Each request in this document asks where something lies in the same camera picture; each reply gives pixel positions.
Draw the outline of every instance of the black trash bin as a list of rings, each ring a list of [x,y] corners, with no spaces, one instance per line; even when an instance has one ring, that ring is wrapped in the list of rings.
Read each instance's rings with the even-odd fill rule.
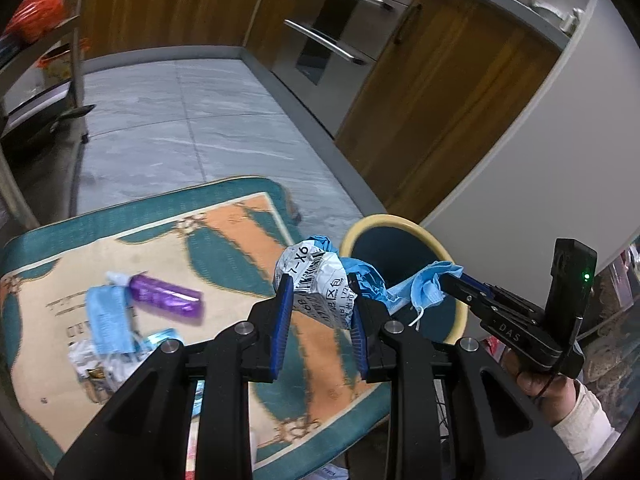
[[[355,223],[340,245],[340,256],[350,256],[373,265],[387,288],[430,263],[452,261],[449,253],[428,231],[393,215],[372,215]],[[415,309],[408,304],[396,312],[394,318],[408,325],[416,315]],[[440,305],[424,311],[420,318],[420,334],[432,341],[453,344],[462,337],[466,315],[466,305],[447,296]]]

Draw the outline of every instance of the cabinet door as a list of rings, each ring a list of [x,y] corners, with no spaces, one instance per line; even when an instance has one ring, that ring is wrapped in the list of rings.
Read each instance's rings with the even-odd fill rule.
[[[261,0],[249,33],[246,49],[271,68],[280,49],[283,22],[290,17],[295,0]]]
[[[89,57],[156,46],[241,45],[257,0],[84,0]]]
[[[414,0],[336,144],[390,213],[420,222],[506,131],[558,56],[476,0]]]

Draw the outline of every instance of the teal and orange rug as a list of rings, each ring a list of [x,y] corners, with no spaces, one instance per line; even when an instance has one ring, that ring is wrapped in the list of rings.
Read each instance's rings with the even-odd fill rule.
[[[135,328],[144,336],[173,327],[187,344],[213,338],[273,295],[274,264],[300,241],[286,201],[271,180],[232,178],[88,213],[7,244],[0,260],[5,359],[51,468],[107,399],[99,381],[79,382],[67,359],[69,343],[90,336],[86,290],[104,284],[108,270],[200,290],[202,324],[135,309]],[[360,380],[348,334],[295,312],[280,377],[250,385],[254,477],[304,476],[364,436],[388,406],[386,386]]]

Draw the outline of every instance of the person's arm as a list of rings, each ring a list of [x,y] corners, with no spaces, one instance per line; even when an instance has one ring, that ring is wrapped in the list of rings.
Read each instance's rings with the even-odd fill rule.
[[[516,354],[507,349],[502,367],[526,395],[535,397],[549,376],[520,371]],[[586,477],[609,452],[620,434],[615,431],[600,401],[579,381],[556,377],[542,395],[540,411],[574,456]]]

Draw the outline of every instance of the floor tile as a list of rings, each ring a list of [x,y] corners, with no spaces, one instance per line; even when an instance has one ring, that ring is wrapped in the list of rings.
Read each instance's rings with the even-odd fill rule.
[[[340,183],[286,115],[190,120],[207,180],[258,174],[289,189],[302,215],[303,236],[339,244],[362,217]]]
[[[78,214],[203,181],[185,120],[110,132],[85,148]]]
[[[173,61],[111,68],[84,78],[90,135],[186,118]]]
[[[179,60],[176,67],[188,118],[282,113],[239,59]]]

